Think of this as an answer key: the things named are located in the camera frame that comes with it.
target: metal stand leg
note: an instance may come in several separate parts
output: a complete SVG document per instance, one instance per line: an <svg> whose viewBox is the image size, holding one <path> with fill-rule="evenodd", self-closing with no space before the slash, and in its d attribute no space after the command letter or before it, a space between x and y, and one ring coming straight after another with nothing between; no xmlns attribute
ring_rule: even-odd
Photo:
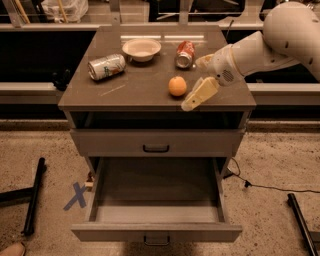
<svg viewBox="0 0 320 256"><path fill-rule="evenodd" d="M29 199L28 200L29 208L28 208L28 213L25 221L25 226L23 231L21 232L25 236L30 236L34 233L33 222L34 222L34 216L36 212L37 198L38 198L38 192L40 189L42 174L45 172L44 163L45 163L45 159L40 158L33 187L0 194L0 203L9 202L9 201L18 202L19 200L21 201L21 199L26 199L26 198Z"/></svg>
<svg viewBox="0 0 320 256"><path fill-rule="evenodd" d="M306 243L306 246L307 246L307 249L308 249L308 252L309 252L309 255L310 256L318 256L318 252L317 252L317 249L313 243L313 240L311 238L311 235L310 235L310 232L308 230L308 227L307 227L307 224L303 218L303 215L300 211L300 207L299 207L299 204L296 200L296 197L294 194L290 193L288 194L288 203L289 205L291 206L293 212L294 212L294 215L297 219L297 222L298 222L298 225L299 225L299 228L300 228L300 232L303 236L303 239Z"/></svg>

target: red soda can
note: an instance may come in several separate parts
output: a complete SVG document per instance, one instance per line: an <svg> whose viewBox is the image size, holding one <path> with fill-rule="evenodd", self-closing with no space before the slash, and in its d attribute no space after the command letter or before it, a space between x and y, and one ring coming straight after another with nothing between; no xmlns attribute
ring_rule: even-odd
<svg viewBox="0 0 320 256"><path fill-rule="evenodd" d="M183 41L177 49L176 66L179 68L189 68L193 64L194 44L190 41Z"/></svg>

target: black cable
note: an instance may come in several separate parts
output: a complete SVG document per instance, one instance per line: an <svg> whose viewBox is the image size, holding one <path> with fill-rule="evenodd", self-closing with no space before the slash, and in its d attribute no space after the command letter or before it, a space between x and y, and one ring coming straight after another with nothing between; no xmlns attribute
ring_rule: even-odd
<svg viewBox="0 0 320 256"><path fill-rule="evenodd" d="M296 193L307 193L307 192L309 192L309 193L317 193L317 194L320 194L320 191L317 191L317 190L310 190L310 189L306 189L306 190L293 190L293 189L278 188L278 187L273 187L273 186L263 186L263 185L252 184L251 182L249 182L248 180L246 180L246 179L244 179L244 178L242 178L242 177L240 176L240 175L241 175L241 169L240 169L240 166L239 166L237 160L234 159L233 157L232 157L231 159L235 162L235 164L236 164L236 166L237 166L237 168L238 168L238 173L234 173L234 172L231 171L230 169L229 169L229 171L230 171L234 176L236 176L237 178L239 178L239 179L241 179L242 181L244 181L244 182L245 182L245 183L244 183L244 186L245 186L246 188L248 188L248 187L256 187L256 188L274 189L274 190L284 191L284 192L296 192Z"/></svg>

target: floor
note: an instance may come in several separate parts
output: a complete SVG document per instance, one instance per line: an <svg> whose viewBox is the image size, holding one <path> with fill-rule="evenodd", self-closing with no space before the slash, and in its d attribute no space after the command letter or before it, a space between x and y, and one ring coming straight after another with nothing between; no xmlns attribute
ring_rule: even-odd
<svg viewBox="0 0 320 256"><path fill-rule="evenodd" d="M0 207L0 250L22 241L27 256L76 255L308 255L292 209L289 192L244 187L236 176L223 180L231 224L243 231L233 243L177 243L149 247L142 243L80 242L70 231L81 223L86 207L63 208L82 186L88 168L69 135L66 121L0 122L0 192L33 185L40 157L46 159L35 221L35 233L21 235L28 204ZM320 122L251 121L235 157L241 177L253 185L320 191ZM238 172L235 162L230 169ZM88 201L90 192L85 192ZM320 230L319 194L295 193L311 231Z"/></svg>

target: silver can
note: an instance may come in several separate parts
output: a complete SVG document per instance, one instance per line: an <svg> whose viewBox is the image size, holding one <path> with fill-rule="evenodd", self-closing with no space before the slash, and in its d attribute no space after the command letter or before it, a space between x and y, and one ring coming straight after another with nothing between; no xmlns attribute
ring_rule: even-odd
<svg viewBox="0 0 320 256"><path fill-rule="evenodd" d="M111 54L106 57L89 61L89 74L93 80L101 80L124 71L126 61L121 54Z"/></svg>
<svg viewBox="0 0 320 256"><path fill-rule="evenodd" d="M194 59L194 44L190 41L183 41L177 49L175 58L176 66L179 68L189 68Z"/></svg>

